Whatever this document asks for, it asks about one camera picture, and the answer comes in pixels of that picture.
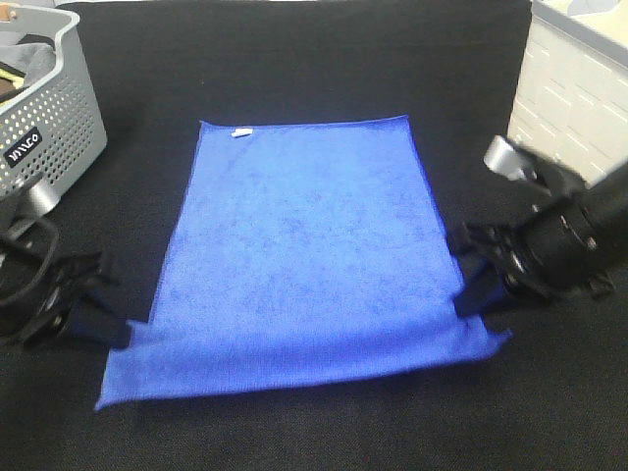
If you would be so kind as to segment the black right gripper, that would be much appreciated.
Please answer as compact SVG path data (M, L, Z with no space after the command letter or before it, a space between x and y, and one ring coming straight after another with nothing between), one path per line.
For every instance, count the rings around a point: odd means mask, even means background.
M616 193L585 191L562 198L518 226L461 223L446 234L449 253L485 264L453 297L459 318L516 304L546 305L584 292L615 292Z

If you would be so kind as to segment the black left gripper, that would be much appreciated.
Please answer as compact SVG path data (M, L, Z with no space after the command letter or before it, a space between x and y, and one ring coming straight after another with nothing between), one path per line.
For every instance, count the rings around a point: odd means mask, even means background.
M124 349L127 321L103 311L104 289L117 287L115 258L107 251L52 258L13 253L1 278L1 344L40 346L86 340Z

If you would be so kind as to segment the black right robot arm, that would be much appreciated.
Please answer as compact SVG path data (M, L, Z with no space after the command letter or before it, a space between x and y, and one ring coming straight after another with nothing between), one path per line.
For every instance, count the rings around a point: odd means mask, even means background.
M607 297L627 264L627 169L557 198L519 225L463 223L446 237L454 256L484 264L454 296L458 316L545 306L585 293Z

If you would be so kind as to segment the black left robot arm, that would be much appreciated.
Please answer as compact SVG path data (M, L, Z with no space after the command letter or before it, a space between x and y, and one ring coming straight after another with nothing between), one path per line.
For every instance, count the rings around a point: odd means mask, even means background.
M1 200L1 343L127 347L131 326L97 292L117 283L112 258L103 251L61 255L57 226L29 214L23 199L19 191Z

